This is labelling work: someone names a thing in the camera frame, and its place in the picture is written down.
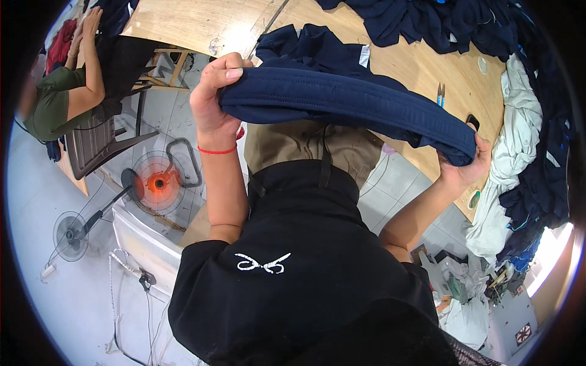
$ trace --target khaki pants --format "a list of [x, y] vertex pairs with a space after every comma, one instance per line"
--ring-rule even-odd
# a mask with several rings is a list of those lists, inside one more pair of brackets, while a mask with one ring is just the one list
[[[321, 159], [322, 134], [323, 123], [315, 121], [248, 124], [244, 158], [252, 174], [281, 162]], [[383, 141], [365, 128], [329, 125], [325, 142], [332, 164], [362, 188], [379, 161]]]

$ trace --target hand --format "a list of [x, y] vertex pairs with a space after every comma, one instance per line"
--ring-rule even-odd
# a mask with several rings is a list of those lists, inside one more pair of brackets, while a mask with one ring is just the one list
[[459, 194], [462, 194], [490, 169], [490, 141], [481, 138], [478, 134], [474, 135], [474, 140], [476, 140], [476, 155], [470, 165], [453, 166], [446, 160], [444, 154], [437, 151], [439, 160], [438, 180], [457, 190]]
[[197, 126], [197, 141], [202, 149], [228, 150], [236, 144], [236, 132], [242, 121], [220, 109], [217, 91], [238, 81], [243, 67], [252, 66], [252, 61], [243, 60], [239, 53], [233, 52], [210, 62], [203, 69], [199, 84], [189, 97]]
[[78, 52], [79, 45], [81, 40], [83, 39], [83, 20], [79, 22], [77, 28], [75, 28], [75, 32], [73, 33], [73, 38], [71, 40], [71, 47], [69, 48], [69, 52]]
[[99, 6], [91, 8], [87, 12], [87, 16], [83, 20], [83, 37], [86, 40], [93, 41], [96, 37], [96, 31], [98, 30], [98, 25], [100, 24], [100, 18], [102, 17], [103, 12], [104, 11]]

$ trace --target fingernail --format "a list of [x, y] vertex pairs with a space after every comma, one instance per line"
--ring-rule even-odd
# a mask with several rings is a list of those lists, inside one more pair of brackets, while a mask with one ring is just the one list
[[235, 79], [237, 77], [241, 77], [244, 70], [240, 69], [231, 69], [226, 71], [226, 78], [228, 79]]

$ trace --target tiled floor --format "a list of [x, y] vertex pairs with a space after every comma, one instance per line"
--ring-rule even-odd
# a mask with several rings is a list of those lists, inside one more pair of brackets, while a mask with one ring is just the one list
[[[206, 64], [207, 56], [196, 55], [191, 71], [179, 78], [183, 85], [193, 89], [199, 82], [201, 71]], [[156, 73], [159, 73], [158, 76], [168, 76], [170, 72], [169, 59], [161, 57]], [[117, 128], [125, 126], [127, 132], [118, 139], [134, 136], [137, 106], [138, 95], [124, 100], [124, 112], [115, 118], [115, 123]], [[185, 137], [191, 142], [192, 147], [197, 146], [195, 123], [189, 107], [189, 93], [168, 90], [147, 91], [141, 134], [152, 131], [159, 131], [159, 135], [135, 145], [104, 166], [115, 181], [119, 182], [122, 170], [134, 166], [142, 155], [153, 150], [165, 150], [165, 146], [176, 138]], [[244, 179], [247, 182], [247, 169], [243, 156], [244, 141], [244, 138], [238, 141], [238, 150]], [[188, 181], [194, 182], [196, 173], [185, 146], [178, 145], [173, 147], [172, 151], [185, 170]], [[197, 165], [201, 167], [199, 152], [194, 151]], [[358, 208], [363, 221], [375, 234], [380, 233], [393, 215], [430, 185], [431, 181], [399, 153], [387, 155], [383, 152], [377, 167], [371, 172], [360, 192]], [[204, 203], [205, 193], [204, 184], [197, 188], [187, 189], [181, 205], [166, 218], [186, 228]], [[465, 256], [468, 250], [465, 248], [465, 239], [460, 232], [464, 220], [466, 220], [464, 215], [454, 205], [450, 205], [425, 231], [421, 242], [425, 243], [428, 251], [433, 254], [445, 248], [449, 252]]]
[[[407, 203], [431, 185], [431, 180], [399, 153], [381, 153], [376, 168], [360, 191], [358, 209], [362, 220], [375, 234]], [[446, 249], [464, 257], [469, 254], [461, 234], [467, 220], [455, 205], [450, 205], [423, 233], [420, 243], [436, 254]]]

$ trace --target white embroidered logo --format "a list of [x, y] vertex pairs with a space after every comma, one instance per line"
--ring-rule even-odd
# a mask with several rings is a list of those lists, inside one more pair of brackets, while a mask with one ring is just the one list
[[[284, 256], [282, 256], [281, 258], [275, 259], [274, 261], [269, 262], [267, 264], [263, 264], [263, 265], [258, 264], [257, 261], [250, 258], [248, 255], [244, 255], [241, 253], [236, 253], [234, 255], [241, 256], [242, 258], [246, 259], [246, 261], [239, 262], [238, 265], [236, 266], [241, 271], [250, 271], [251, 269], [254, 269], [254, 268], [263, 268], [268, 273], [273, 273], [275, 275], [278, 275], [279, 273], [283, 273], [283, 271], [285, 271], [285, 267], [282, 264], [279, 264], [279, 262], [282, 262], [285, 259], [289, 258], [291, 253], [287, 253]], [[272, 269], [270, 269], [272, 267], [280, 267], [281, 269], [278, 272], [275, 272]]]

